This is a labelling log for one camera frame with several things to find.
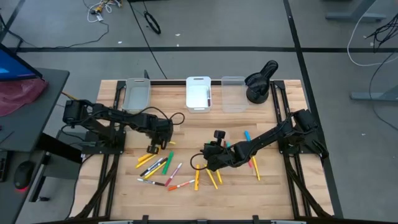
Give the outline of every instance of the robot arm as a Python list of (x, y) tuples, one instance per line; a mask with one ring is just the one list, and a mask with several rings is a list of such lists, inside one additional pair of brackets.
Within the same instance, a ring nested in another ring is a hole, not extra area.
[(97, 119), (114, 121), (119, 123), (121, 128), (129, 126), (131, 129), (140, 133), (146, 133), (151, 138), (148, 153), (157, 154), (160, 146), (162, 149), (167, 147), (173, 135), (173, 121), (171, 119), (158, 118), (156, 115), (139, 112), (129, 114), (125, 111), (119, 111), (108, 108), (100, 103), (91, 103), (88, 100), (69, 100), (65, 105), (63, 122), (75, 127), (83, 126), (87, 130), (97, 134), (101, 139), (115, 143), (117, 139), (113, 136), (114, 129), (109, 126), (103, 126)]
[[(293, 127), (291, 117), (294, 118), (296, 126)], [(287, 119), (266, 133), (256, 137), (252, 141), (241, 141), (230, 147), (222, 147), (221, 141), (225, 136), (223, 131), (215, 131), (217, 141), (212, 141), (204, 145), (201, 150), (203, 157), (207, 160), (207, 169), (216, 171), (227, 166), (239, 167), (248, 162), (251, 156), (255, 156), (257, 151), (263, 147), (278, 141), (288, 139), (291, 144), (299, 143), (313, 144), (310, 147), (319, 147), (314, 142), (305, 142), (306, 135), (317, 130), (318, 125), (308, 110), (300, 110), (290, 114)]]

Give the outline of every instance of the blue marker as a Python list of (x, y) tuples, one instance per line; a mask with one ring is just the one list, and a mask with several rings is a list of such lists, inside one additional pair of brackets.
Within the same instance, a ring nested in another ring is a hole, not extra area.
[(247, 141), (251, 141), (250, 134), (248, 131), (244, 131), (244, 135), (246, 136)]

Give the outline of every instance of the green marker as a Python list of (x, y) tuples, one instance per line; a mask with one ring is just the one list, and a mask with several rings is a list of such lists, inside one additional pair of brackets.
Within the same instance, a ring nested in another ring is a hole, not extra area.
[(170, 162), (171, 162), (173, 156), (174, 156), (174, 152), (171, 151), (169, 154), (169, 159), (167, 159), (166, 165), (163, 168), (163, 172), (162, 172), (163, 175), (165, 175), (167, 173), (167, 169), (169, 168), (169, 165), (170, 165)]

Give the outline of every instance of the white plastic bin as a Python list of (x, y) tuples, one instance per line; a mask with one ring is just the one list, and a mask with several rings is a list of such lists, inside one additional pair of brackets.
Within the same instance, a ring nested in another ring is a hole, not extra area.
[(129, 78), (126, 80), (126, 94), (122, 109), (129, 113), (138, 113), (150, 104), (150, 80), (147, 78)]
[(186, 105), (189, 112), (209, 112), (212, 106), (210, 77), (188, 77), (186, 96)]

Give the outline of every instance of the black cylinder object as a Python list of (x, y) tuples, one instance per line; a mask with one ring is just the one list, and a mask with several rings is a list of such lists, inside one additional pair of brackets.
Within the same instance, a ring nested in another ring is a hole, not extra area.
[(271, 76), (278, 69), (278, 63), (270, 60), (260, 72), (248, 76), (244, 82), (248, 86), (246, 97), (252, 103), (263, 103), (269, 95), (269, 84)]

